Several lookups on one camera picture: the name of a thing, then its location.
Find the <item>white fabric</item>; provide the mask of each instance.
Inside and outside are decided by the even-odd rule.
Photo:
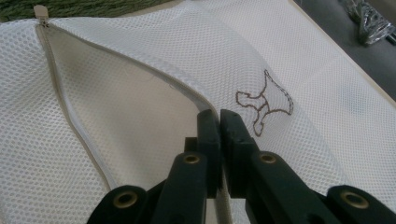
[[[154,186],[209,107],[241,114],[260,149],[281,155],[310,188],[324,194],[349,184],[396,208],[395,108],[288,1],[182,2],[132,18],[50,20],[54,74],[35,25],[0,24],[5,223],[84,222],[107,182]],[[26,162],[44,167],[16,175]],[[65,194],[26,204],[26,189]],[[231,206],[233,222],[248,223],[243,202]]]

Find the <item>zipper slider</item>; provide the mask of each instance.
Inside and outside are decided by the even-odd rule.
[[[41,5],[33,7],[35,11],[35,17],[40,20],[40,25],[43,27],[49,27],[49,10]]]

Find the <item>crumpled plastic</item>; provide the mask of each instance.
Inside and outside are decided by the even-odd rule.
[[[346,0],[346,11],[360,24],[359,41],[363,45],[372,45],[396,31],[394,25],[364,0]]]

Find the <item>brown embroidery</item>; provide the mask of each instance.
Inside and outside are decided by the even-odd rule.
[[[290,116],[293,113],[294,107],[293,101],[291,100],[289,94],[274,82],[267,70],[264,71],[264,75],[264,88],[259,93],[259,95],[251,96],[250,93],[242,91],[237,91],[235,95],[236,102],[239,105],[242,107],[252,107],[254,110],[256,110],[257,118],[253,121],[253,130],[258,137],[262,135],[262,131],[264,129],[264,119],[267,115],[275,112],[283,112]],[[268,84],[274,84],[274,86],[283,93],[283,95],[286,97],[286,100],[289,102],[289,106],[287,106],[287,108],[271,108],[270,102],[268,102],[267,97],[265,96],[265,90],[267,89]]]

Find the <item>laundry bag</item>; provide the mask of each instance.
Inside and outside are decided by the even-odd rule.
[[[110,190],[154,187],[207,109],[316,192],[396,211],[395,103],[291,1],[204,0],[0,23],[0,223],[86,223]],[[206,223],[226,222],[249,223],[219,191]]]

